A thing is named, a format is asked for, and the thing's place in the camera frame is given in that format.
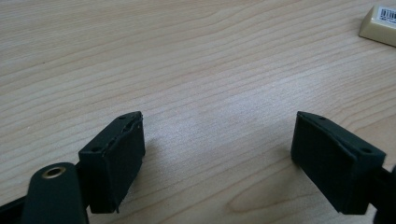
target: label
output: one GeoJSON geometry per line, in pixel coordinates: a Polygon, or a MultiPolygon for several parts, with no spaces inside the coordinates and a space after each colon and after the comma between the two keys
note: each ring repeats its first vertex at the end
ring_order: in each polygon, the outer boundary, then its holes
{"type": "Polygon", "coordinates": [[[390,7],[378,7],[378,19],[396,25],[396,9],[390,7]]]}

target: light wooden surface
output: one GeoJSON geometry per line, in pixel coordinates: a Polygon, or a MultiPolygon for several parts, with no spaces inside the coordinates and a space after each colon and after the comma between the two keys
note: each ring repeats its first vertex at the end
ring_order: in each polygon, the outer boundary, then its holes
{"type": "Polygon", "coordinates": [[[141,110],[147,156],[120,214],[91,223],[371,223],[290,160],[298,110],[396,163],[396,48],[341,0],[0,2],[0,204],[141,110]]]}

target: black object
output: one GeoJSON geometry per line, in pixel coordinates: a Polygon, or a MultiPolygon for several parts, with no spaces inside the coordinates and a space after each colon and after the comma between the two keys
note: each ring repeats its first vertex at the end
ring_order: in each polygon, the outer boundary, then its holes
{"type": "Polygon", "coordinates": [[[371,203],[375,223],[396,223],[396,169],[382,168],[385,156],[328,119],[297,113],[291,157],[338,212],[363,215],[371,203]]]}
{"type": "Polygon", "coordinates": [[[74,164],[52,164],[32,176],[22,223],[88,223],[74,164]]]}
{"type": "Polygon", "coordinates": [[[145,153],[142,113],[122,115],[78,153],[78,164],[37,171],[26,199],[0,207],[0,223],[88,223],[88,205],[93,213],[118,212],[145,153]]]}

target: black plastic part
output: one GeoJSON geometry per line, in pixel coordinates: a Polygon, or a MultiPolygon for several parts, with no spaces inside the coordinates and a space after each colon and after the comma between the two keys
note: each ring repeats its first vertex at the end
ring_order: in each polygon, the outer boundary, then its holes
{"type": "Polygon", "coordinates": [[[21,214],[26,197],[21,197],[13,202],[0,207],[0,223],[16,224],[21,223],[21,214]]]}
{"type": "Polygon", "coordinates": [[[392,173],[382,169],[371,185],[370,203],[377,209],[374,223],[396,223],[396,166],[392,173]]]}
{"type": "Polygon", "coordinates": [[[55,163],[32,176],[21,220],[23,224],[88,223],[74,164],[55,163]]]}
{"type": "Polygon", "coordinates": [[[386,154],[321,116],[297,113],[291,157],[343,214],[363,215],[386,154]]]}
{"type": "Polygon", "coordinates": [[[114,119],[78,153],[83,192],[93,213],[119,211],[145,153],[141,112],[114,119]]]}

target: beige box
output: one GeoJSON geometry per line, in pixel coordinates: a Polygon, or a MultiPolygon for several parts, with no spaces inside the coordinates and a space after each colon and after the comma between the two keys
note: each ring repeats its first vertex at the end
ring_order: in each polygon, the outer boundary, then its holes
{"type": "Polygon", "coordinates": [[[361,23],[359,36],[396,47],[396,9],[374,6],[361,23]]]}

